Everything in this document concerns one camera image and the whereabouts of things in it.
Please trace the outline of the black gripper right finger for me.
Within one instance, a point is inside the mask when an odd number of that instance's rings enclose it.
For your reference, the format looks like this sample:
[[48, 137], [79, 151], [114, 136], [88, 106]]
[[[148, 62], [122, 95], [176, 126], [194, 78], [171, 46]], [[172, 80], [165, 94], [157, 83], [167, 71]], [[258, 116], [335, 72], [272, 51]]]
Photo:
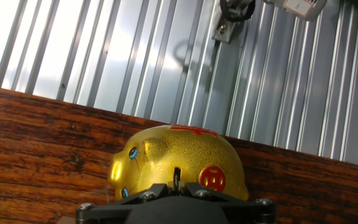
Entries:
[[245, 201], [202, 187], [196, 182], [179, 182], [177, 194], [217, 206], [229, 223], [275, 224], [275, 203], [268, 198]]

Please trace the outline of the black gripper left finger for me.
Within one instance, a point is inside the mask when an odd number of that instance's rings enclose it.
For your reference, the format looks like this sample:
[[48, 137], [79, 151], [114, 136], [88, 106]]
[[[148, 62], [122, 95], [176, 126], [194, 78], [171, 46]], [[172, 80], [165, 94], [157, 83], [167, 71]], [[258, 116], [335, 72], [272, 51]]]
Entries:
[[147, 203], [154, 200], [173, 196], [175, 189], [175, 186], [172, 187], [167, 184], [153, 184], [146, 190], [108, 205], [83, 203], [76, 208], [75, 223], [91, 224], [102, 223], [102, 220], [112, 220], [114, 222], [124, 220], [133, 209], [141, 205], [147, 205]]

